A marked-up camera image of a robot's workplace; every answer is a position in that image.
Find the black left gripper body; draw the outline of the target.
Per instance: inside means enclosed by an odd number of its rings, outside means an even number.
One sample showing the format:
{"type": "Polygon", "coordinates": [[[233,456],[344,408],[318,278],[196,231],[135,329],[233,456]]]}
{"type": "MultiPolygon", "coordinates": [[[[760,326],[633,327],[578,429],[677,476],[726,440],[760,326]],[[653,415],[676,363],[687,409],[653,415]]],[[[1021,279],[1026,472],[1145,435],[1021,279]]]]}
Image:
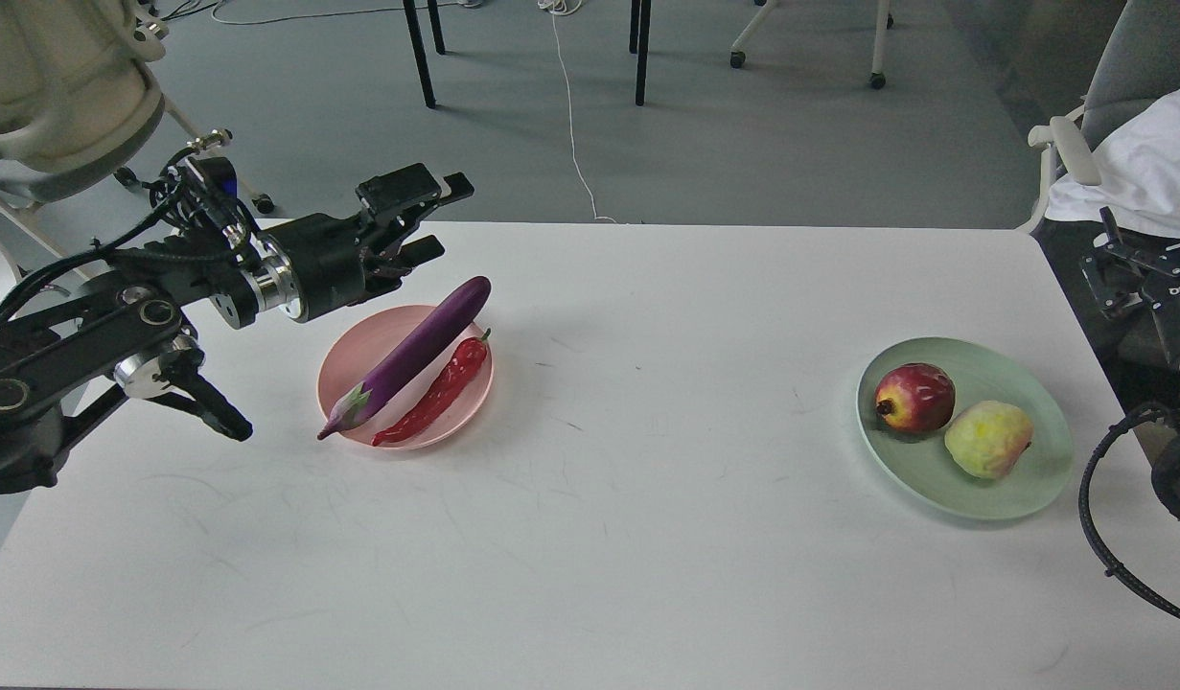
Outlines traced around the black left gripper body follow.
{"type": "Polygon", "coordinates": [[[369,302],[396,291],[404,275],[389,267],[381,238],[382,224],[367,213],[332,218],[312,213],[268,228],[258,236],[270,257],[284,269],[283,311],[297,323],[369,302]]]}

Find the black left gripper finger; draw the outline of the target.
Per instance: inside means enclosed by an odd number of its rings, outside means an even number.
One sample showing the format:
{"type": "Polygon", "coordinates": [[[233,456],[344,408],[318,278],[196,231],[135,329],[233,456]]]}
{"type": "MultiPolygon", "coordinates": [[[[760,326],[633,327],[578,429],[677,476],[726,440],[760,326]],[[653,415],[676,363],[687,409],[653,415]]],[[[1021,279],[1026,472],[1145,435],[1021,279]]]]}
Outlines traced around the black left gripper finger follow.
{"type": "Polygon", "coordinates": [[[386,252],[371,255],[369,287],[400,288],[406,276],[409,276],[417,267],[441,258],[445,252],[444,244],[435,239],[435,236],[391,245],[386,252]]]}
{"type": "Polygon", "coordinates": [[[467,175],[454,172],[437,178],[422,163],[372,176],[356,188],[361,204],[358,239],[409,239],[435,209],[468,199],[473,193],[467,175]]]}

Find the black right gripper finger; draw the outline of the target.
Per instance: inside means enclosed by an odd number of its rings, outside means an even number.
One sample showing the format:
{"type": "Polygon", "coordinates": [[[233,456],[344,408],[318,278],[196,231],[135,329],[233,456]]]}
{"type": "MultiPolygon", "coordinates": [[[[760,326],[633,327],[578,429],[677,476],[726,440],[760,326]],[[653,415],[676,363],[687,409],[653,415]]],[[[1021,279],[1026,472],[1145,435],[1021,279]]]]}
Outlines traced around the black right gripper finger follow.
{"type": "Polygon", "coordinates": [[[1125,318],[1141,305],[1162,309],[1180,300],[1180,247],[1156,247],[1119,226],[1112,208],[1101,208],[1101,244],[1081,259],[1081,271],[1104,318],[1125,318]]]}

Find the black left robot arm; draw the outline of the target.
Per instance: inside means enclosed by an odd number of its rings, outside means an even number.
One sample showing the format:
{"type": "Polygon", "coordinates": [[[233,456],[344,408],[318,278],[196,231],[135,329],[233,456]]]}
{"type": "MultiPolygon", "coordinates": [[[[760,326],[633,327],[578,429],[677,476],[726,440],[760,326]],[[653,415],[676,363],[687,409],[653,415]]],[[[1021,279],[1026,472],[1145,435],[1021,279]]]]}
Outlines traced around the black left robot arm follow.
{"type": "Polygon", "coordinates": [[[148,184],[148,217],[25,276],[0,303],[0,497],[52,488],[76,443],[130,397],[185,412],[243,441],[253,423],[199,373],[185,307],[209,300],[234,329],[262,311],[308,323],[396,291],[439,258],[422,219],[467,199],[457,172],[422,163],[358,184],[358,213],[262,228],[238,198],[217,132],[148,184]]]}

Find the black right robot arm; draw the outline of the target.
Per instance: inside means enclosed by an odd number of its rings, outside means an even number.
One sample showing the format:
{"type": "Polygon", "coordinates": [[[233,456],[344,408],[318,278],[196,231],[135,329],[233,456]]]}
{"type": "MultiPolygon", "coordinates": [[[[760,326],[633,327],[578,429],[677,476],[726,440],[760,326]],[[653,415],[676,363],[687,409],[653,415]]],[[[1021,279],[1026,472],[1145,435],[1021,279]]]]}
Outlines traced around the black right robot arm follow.
{"type": "MultiPolygon", "coordinates": [[[[1161,252],[1123,238],[1110,208],[1099,218],[1104,241],[1081,259],[1086,284],[1107,318],[1121,318],[1145,307],[1172,372],[1180,373],[1180,245],[1161,252]]],[[[1180,409],[1176,410],[1180,419],[1180,409]]],[[[1150,486],[1171,515],[1180,519],[1180,432],[1150,464],[1150,486]]]]}

